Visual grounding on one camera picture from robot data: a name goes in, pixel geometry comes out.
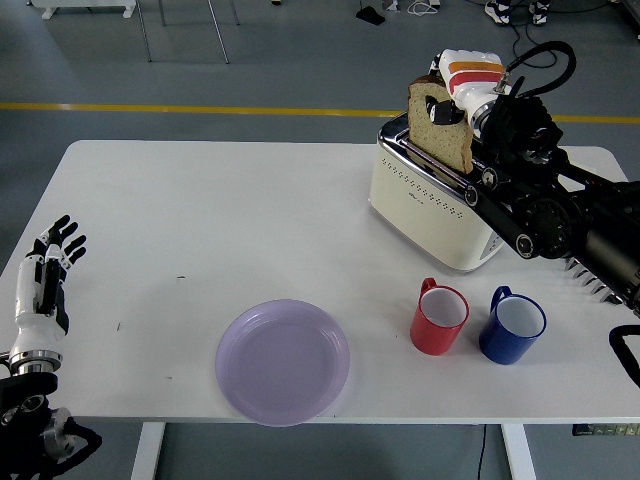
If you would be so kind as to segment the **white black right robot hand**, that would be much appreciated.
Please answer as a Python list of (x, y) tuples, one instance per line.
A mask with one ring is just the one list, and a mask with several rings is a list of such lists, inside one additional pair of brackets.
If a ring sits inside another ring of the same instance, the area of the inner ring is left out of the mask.
[(505, 68), (498, 55), (469, 50), (445, 49), (431, 62), (429, 74), (444, 82), (447, 97), (431, 115), (444, 121), (445, 105), (452, 122), (466, 118), (472, 130), (480, 131), (498, 100), (497, 87)]

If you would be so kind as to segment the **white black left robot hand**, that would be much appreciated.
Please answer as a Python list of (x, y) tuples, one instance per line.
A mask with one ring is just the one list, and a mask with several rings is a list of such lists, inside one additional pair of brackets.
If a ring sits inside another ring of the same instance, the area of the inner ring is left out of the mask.
[(86, 253), (86, 236), (68, 215), (41, 233), (20, 263), (15, 296), (18, 337), (11, 355), (53, 351), (69, 331), (64, 283)]

